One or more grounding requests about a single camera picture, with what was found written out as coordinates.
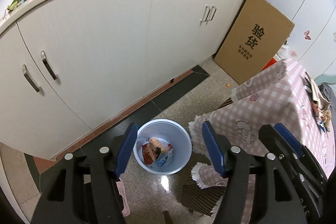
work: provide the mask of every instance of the speckled tile floor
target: speckled tile floor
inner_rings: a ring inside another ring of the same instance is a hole
[[[231,89],[238,86],[212,60],[208,59],[200,66],[210,76],[155,118],[174,120],[189,131],[188,123],[193,121],[196,115],[211,112],[219,107],[231,95]],[[30,220],[40,194],[31,178],[25,157],[23,153],[4,145],[0,146],[0,153],[15,198]],[[195,217],[179,203],[188,172],[197,161],[209,163],[204,156],[192,154],[189,163],[180,172],[157,176],[142,169],[132,154],[126,172],[121,176],[131,210],[131,214],[125,218],[126,222],[128,224],[164,224],[162,211],[167,210],[174,224],[212,223],[212,218]],[[17,174],[27,179],[18,179]]]

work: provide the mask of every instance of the cardboard box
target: cardboard box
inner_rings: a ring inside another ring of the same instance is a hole
[[[266,0],[246,0],[214,61],[242,84],[266,66],[293,28]]]

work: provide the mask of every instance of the metal screw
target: metal screw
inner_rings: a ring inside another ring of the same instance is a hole
[[[304,177],[302,174],[300,174],[299,177],[300,177],[300,180],[301,180],[302,182],[305,181],[305,177]]]
[[[99,152],[102,154],[106,154],[110,151],[110,149],[107,146],[103,146],[99,149]]]
[[[233,152],[233,153],[239,153],[240,152],[240,147],[238,147],[238,146],[231,147],[231,152]]]
[[[74,156],[73,156],[72,153],[66,153],[66,154],[64,155],[64,158],[65,158],[66,160],[71,160],[73,157],[74,157]]]
[[[269,160],[275,160],[275,155],[273,154],[273,153],[268,153],[267,155],[266,155],[266,157],[269,159]]]

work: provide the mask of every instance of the cabinet knob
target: cabinet knob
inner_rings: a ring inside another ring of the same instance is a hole
[[[23,76],[27,79],[28,83],[33,87],[33,89],[36,92],[40,92],[42,89],[40,86],[37,86],[34,81],[30,78],[30,75],[28,74],[27,66],[24,64],[22,65],[22,72]]]
[[[58,78],[58,75],[56,75],[52,68],[50,67],[48,61],[47,61],[47,57],[45,55],[45,52],[44,51],[41,51],[41,58],[42,58],[42,62],[44,64],[44,66],[46,67],[46,69],[48,70],[48,72],[50,73],[51,77],[56,80]]]

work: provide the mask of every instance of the pink slipper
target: pink slipper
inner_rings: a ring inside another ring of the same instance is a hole
[[[131,213],[131,211],[127,203],[124,183],[121,179],[120,181],[117,181],[116,183],[117,183],[119,194],[123,197],[123,203],[124,203],[124,209],[122,210],[123,216],[128,216]]]

